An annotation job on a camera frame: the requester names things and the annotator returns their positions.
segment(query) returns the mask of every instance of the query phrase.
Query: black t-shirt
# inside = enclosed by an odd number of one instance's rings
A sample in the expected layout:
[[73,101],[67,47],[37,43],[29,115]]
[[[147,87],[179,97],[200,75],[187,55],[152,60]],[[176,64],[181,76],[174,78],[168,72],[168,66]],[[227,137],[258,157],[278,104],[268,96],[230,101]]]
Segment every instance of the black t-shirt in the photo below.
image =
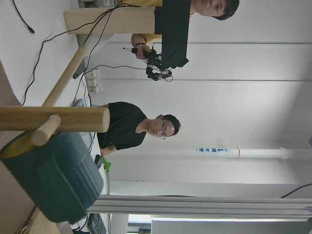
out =
[[114,144],[121,150],[140,145],[146,135],[146,132],[136,133],[137,126],[146,119],[140,108],[127,102],[115,102],[109,103],[109,111],[108,131],[97,134],[100,148]]

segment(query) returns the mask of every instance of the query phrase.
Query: hand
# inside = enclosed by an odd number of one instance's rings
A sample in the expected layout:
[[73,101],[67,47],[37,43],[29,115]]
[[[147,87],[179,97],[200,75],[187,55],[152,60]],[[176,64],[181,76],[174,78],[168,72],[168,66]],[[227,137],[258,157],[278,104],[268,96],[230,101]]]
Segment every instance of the hand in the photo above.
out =
[[137,53],[136,53],[136,58],[137,59],[145,59],[145,60],[148,60],[145,55],[143,54],[143,50],[146,52],[146,53],[151,53],[151,49],[148,45],[143,45],[143,44],[140,44],[140,45],[137,45],[135,48],[137,48]]

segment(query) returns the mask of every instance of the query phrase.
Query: keyboard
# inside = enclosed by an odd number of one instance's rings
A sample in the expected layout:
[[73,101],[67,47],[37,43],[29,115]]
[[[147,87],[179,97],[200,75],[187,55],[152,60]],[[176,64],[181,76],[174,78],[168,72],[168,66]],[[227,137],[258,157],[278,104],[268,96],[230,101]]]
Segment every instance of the keyboard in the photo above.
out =
[[91,234],[106,234],[106,228],[100,214],[90,214],[88,228]]

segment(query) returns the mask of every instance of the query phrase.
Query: black hair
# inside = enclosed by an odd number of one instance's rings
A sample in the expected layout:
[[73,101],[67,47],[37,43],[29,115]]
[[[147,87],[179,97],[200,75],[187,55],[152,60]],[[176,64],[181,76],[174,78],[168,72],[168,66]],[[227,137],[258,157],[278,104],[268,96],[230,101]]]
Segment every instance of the black hair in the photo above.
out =
[[162,117],[162,119],[168,120],[168,121],[170,121],[173,124],[173,126],[175,128],[175,132],[172,134],[172,136],[179,132],[179,129],[181,128],[181,123],[175,116],[173,116],[173,115],[165,115],[165,116]]
[[213,18],[217,20],[226,20],[232,15],[234,15],[235,11],[238,9],[239,0],[225,0],[226,7],[225,7],[225,14],[222,16],[213,16]]

